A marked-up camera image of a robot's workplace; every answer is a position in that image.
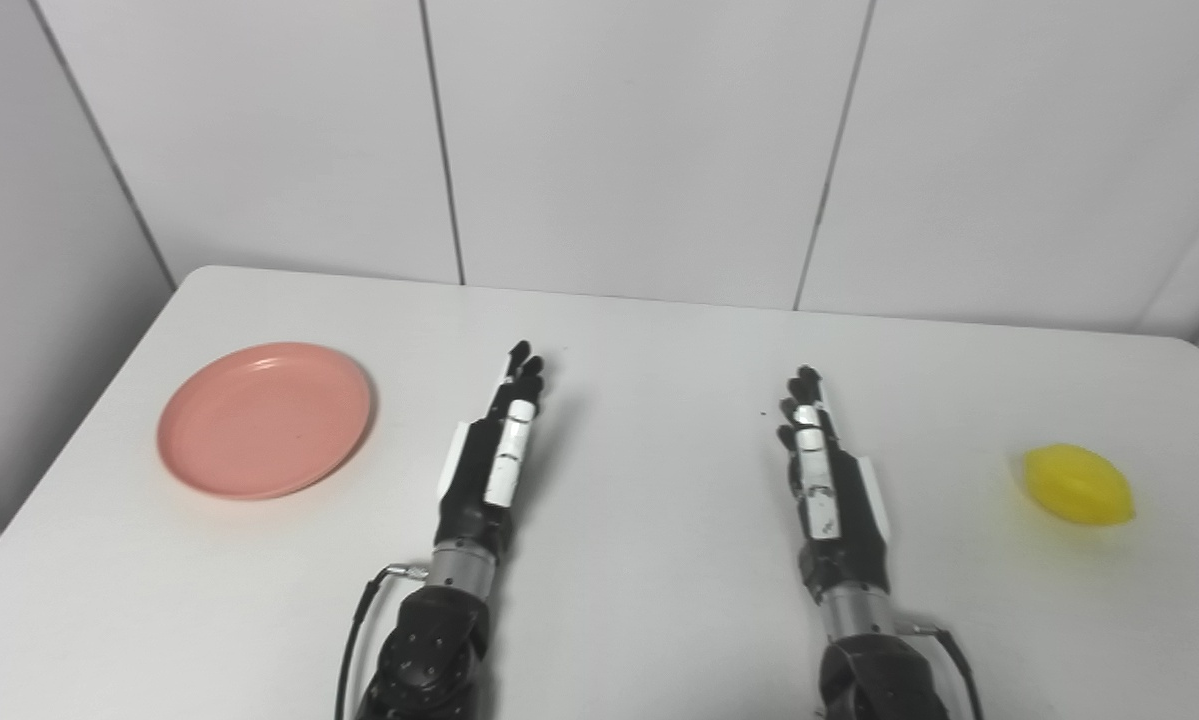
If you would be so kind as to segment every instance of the panel seam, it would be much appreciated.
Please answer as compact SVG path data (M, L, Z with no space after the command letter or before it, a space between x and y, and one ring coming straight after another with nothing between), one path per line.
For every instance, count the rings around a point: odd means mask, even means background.
M43 37L47 38L47 44L52 48L52 55L55 56L56 63L60 65L61 72L65 73L65 81L70 85L70 91L74 95L74 101L78 102L79 109L83 110L83 117L88 121L88 128L91 129L92 137L96 138L97 145L101 146L101 153L106 157L106 164L110 165L110 173L114 174L115 182L119 182L119 190L123 193L123 200L128 202L128 210L132 211L133 218L137 219L137 228L141 231L143 240L146 241L151 255L155 255L155 262L159 266L159 273L164 276L164 282L168 282L169 290L177 291L177 282L173 279L173 273L168 268L168 260L164 260L163 252L155 242L153 234L150 232L146 217L137 205L137 196L133 195L132 187L128 187L128 180L123 176L123 170L119 169L114 151L110 150L110 144L106 140L106 133L101 132L101 123L97 122L92 107L88 104L88 99L84 99L83 87L79 86L78 79L74 77L74 71L70 67L70 61L65 59L65 53L61 50L61 44L58 42L56 35L52 31L49 23L47 23L47 16L43 14L40 0L28 0L28 4L31 6L31 12L40 24Z
M846 117L849 117L849 111L852 108L852 93L856 91L856 81L858 80L858 74L861 72L861 59L864 58L864 42L870 36L870 22L874 19L874 2L870 0L867 6L864 6L864 20L861 23L861 38L856 46L856 58L852 59L852 73L846 78L846 92L843 95L843 109L840 110L840 121L835 132L835 145L831 146L831 159L826 164L826 182L823 183L823 196L817 205L817 217L813 219L813 232L808 237L808 250L805 252L805 265L799 273L799 284L795 288L795 302L791 304L791 310L799 310L799 302L805 296L805 284L808 282L808 272L811 265L813 264L813 249L817 246L817 236L823 229L823 218L826 217L826 204L829 196L831 196L831 179L835 177L835 168L838 164L838 155L840 153L840 146L843 144L843 129L846 128Z
M448 226L452 228L452 249L457 255L457 283L466 284L466 264L460 252L460 231L457 228L457 201L452 183L452 163L448 161L448 133L444 131L442 102L439 99L439 73L435 69L434 44L430 42L430 13L426 10L426 0L417 0L421 8L421 37L426 46L426 68L430 73L430 99L434 101L435 126L439 131L439 159L442 163L444 190L448 195Z

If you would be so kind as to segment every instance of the white table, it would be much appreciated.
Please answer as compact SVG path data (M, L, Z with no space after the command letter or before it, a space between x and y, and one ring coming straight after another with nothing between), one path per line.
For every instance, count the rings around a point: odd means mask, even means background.
M0 719L329 716L362 582L429 552L448 437L522 337L548 397L494 610L500 720L811 715L823 634L773 435L801 363L879 470L897 603L954 628L987 716L1199 716L1187 343L210 268L0 540ZM180 486L152 442L165 399L278 340L360 361L370 437L281 500ZM1032 506L1016 459L1055 441L1120 465L1138 519Z

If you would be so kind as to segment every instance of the yellow lemon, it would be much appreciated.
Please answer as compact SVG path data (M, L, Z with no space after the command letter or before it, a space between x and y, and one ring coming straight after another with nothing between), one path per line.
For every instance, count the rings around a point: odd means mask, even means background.
M1028 452L1025 488L1040 506L1072 524L1126 524L1137 514L1123 473L1110 460L1076 444Z

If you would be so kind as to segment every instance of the white wall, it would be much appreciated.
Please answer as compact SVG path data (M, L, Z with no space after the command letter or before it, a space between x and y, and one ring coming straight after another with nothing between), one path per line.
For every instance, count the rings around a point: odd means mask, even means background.
M180 277L1199 334L1199 0L42 0ZM429 8L430 46L423 8Z
M41 4L177 279L457 282L417 4Z
M794 305L864 4L429 6L468 282Z
M0 528L168 295L31 5L0 0Z
M879 0L806 310L1199 329L1199 0Z

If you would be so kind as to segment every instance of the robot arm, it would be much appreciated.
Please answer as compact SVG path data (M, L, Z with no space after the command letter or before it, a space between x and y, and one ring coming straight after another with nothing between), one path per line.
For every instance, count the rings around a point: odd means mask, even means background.
M815 370L799 369L778 429L805 547L805 587L829 646L818 688L829 720L982 720L954 637L899 621L886 565L888 524L869 461L843 450Z
M439 502L429 568L390 565L374 580L380 585L385 575L406 575L423 579L424 587L399 605L357 720L478 716L478 667L489 643L488 595L511 541L510 506L543 388L543 363L530 355L526 341L513 347L488 413L465 428L456 468ZM369 583L356 611L347 659L375 592ZM342 673L337 720L343 720L347 667Z

